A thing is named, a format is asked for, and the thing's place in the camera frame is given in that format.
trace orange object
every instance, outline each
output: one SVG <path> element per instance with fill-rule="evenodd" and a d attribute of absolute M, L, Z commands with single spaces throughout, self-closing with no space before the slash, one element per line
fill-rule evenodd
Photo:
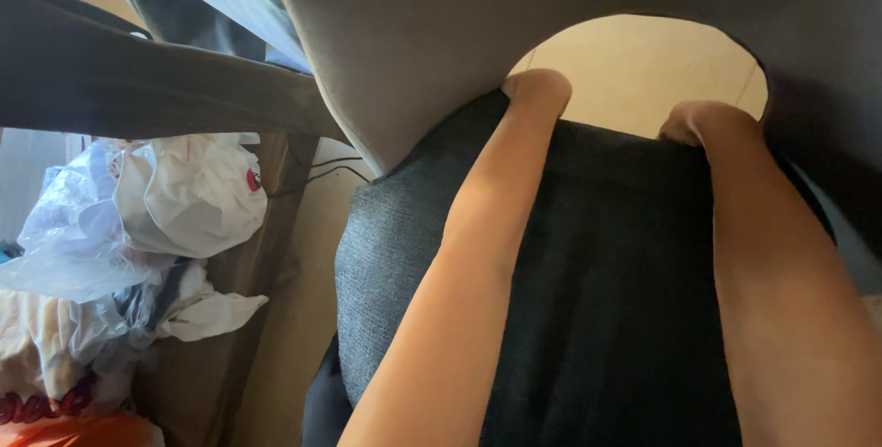
<path fill-rule="evenodd" d="M 152 440 L 150 421 L 134 414 L 113 413 L 36 425 L 19 431 L 9 447 L 140 447 Z"/>

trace black cable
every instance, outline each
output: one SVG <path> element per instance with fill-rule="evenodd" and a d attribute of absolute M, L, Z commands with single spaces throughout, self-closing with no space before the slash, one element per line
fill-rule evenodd
<path fill-rule="evenodd" d="M 315 179 L 320 179 L 320 178 L 324 177 L 324 176 L 327 175 L 327 174 L 330 174 L 330 173 L 333 173 L 333 172 L 339 170 L 340 168 L 346 168 L 347 170 L 352 171 L 353 173 L 355 173 L 356 175 L 358 175 L 358 178 L 360 178 L 360 179 L 362 179 L 363 181 L 365 181 L 365 183 L 369 182 L 369 180 L 366 179 L 366 178 L 364 178 L 364 175 L 362 175 L 362 174 L 359 173 L 358 171 L 355 171 L 355 170 L 353 170 L 352 168 L 350 168 L 350 167 L 348 167 L 348 166 L 346 166 L 346 165 L 341 165 L 341 166 L 335 166 L 334 168 L 331 168 L 330 170 L 325 171 L 324 173 L 317 174 L 317 175 L 314 176 L 314 177 L 309 177 L 309 178 L 306 180 L 306 183 L 303 184 L 303 186 L 305 187 L 305 186 L 307 186 L 311 181 L 314 181 Z"/>
<path fill-rule="evenodd" d="M 318 168 L 319 166 L 324 166 L 324 165 L 326 165 L 326 164 L 331 164 L 331 163 L 339 163 L 340 161 L 355 161 L 355 160 L 359 160 L 359 159 L 364 159 L 364 158 L 337 158 L 337 159 L 331 159 L 331 160 L 329 160 L 329 161 L 325 161 L 324 163 L 314 164 L 313 166 L 310 166 L 310 168 Z"/>

